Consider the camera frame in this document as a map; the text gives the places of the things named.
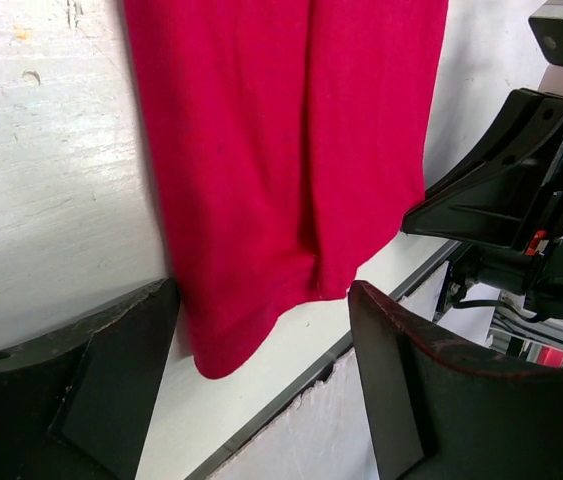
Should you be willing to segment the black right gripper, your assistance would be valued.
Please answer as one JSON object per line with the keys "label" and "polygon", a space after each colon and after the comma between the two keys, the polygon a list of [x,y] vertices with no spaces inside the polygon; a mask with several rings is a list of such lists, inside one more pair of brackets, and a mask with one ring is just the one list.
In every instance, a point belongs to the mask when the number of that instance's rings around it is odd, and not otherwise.
{"label": "black right gripper", "polygon": [[448,268],[448,306],[494,306],[529,323],[563,320],[563,97],[517,89],[468,154],[404,217],[407,234],[471,246]]}

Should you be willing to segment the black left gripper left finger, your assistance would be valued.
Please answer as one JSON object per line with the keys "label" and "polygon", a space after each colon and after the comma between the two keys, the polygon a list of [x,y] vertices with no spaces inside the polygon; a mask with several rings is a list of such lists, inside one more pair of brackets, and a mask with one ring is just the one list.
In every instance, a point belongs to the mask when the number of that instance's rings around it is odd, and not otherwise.
{"label": "black left gripper left finger", "polygon": [[163,279],[0,350],[0,479],[134,478],[179,308]]}

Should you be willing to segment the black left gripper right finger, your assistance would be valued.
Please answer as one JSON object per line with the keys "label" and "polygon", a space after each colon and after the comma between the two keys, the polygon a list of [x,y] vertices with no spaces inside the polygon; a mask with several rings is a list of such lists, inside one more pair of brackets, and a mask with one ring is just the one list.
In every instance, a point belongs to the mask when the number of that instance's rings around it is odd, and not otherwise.
{"label": "black left gripper right finger", "polygon": [[563,479],[563,368],[472,343],[368,282],[348,294],[383,479]]}

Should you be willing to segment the bright red t shirt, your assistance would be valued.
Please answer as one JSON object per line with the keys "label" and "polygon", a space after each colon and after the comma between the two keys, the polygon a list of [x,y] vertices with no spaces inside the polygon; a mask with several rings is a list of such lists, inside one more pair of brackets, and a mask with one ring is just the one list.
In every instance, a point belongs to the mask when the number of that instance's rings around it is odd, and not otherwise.
{"label": "bright red t shirt", "polygon": [[127,1],[164,234],[198,371],[343,298],[424,197],[444,1]]}

